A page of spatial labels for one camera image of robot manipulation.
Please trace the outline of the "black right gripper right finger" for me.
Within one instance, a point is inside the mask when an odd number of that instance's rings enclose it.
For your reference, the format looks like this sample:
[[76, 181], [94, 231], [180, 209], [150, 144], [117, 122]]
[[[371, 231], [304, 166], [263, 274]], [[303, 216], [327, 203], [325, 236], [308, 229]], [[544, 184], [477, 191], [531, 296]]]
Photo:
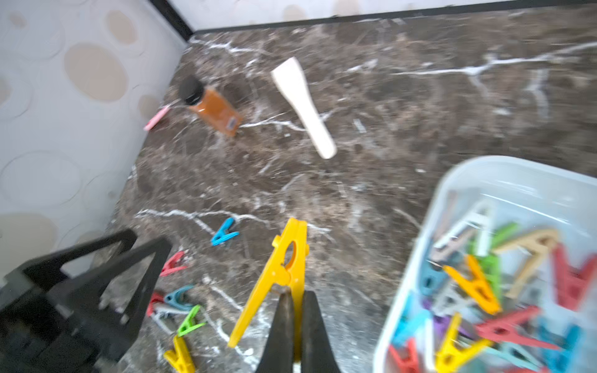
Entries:
[[340, 373], [315, 292], [303, 295], [301, 372]]

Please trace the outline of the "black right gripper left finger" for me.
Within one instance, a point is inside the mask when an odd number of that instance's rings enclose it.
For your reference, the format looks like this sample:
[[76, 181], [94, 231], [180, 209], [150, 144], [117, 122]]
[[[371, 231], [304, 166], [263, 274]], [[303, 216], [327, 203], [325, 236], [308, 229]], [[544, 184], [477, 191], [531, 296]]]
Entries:
[[290, 292], [279, 298], [263, 355], [256, 373], [288, 373], [293, 371], [295, 344], [295, 312]]

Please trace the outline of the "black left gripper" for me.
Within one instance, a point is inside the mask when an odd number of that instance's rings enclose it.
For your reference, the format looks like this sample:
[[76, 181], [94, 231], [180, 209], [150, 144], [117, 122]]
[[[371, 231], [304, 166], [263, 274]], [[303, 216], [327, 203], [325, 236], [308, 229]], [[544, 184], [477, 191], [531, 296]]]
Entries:
[[[18, 266], [1, 290], [1, 370], [115, 366], [138, 337], [172, 249], [162, 236], [131, 250], [136, 240], [127, 228]], [[114, 244], [115, 258], [99, 267], [71, 280], [62, 272], [64, 264]]]

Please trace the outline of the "white plastic storage box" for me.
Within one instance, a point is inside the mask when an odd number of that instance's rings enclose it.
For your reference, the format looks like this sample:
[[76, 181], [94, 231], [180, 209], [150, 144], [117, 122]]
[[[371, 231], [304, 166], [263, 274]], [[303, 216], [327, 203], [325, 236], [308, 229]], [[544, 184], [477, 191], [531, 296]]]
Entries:
[[[518, 298], [505, 298], [529, 252], [491, 250], [538, 229], [560, 242]], [[443, 270], [481, 266], [502, 312], [490, 315]], [[375, 372], [594, 372], [596, 180], [484, 156], [438, 185], [373, 360]]]

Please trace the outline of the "tan clothespin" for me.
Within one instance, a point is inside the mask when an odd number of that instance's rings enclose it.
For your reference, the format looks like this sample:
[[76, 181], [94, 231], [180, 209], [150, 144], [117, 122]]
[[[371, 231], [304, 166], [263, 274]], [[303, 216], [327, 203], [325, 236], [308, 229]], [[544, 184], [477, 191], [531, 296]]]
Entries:
[[526, 250], [529, 257], [516, 272], [510, 289], [505, 292], [505, 298], [515, 299], [535, 275], [540, 265], [549, 258], [551, 252], [560, 242], [560, 234], [556, 228], [538, 229], [524, 236], [512, 239], [491, 250], [494, 255], [502, 255], [512, 250]]

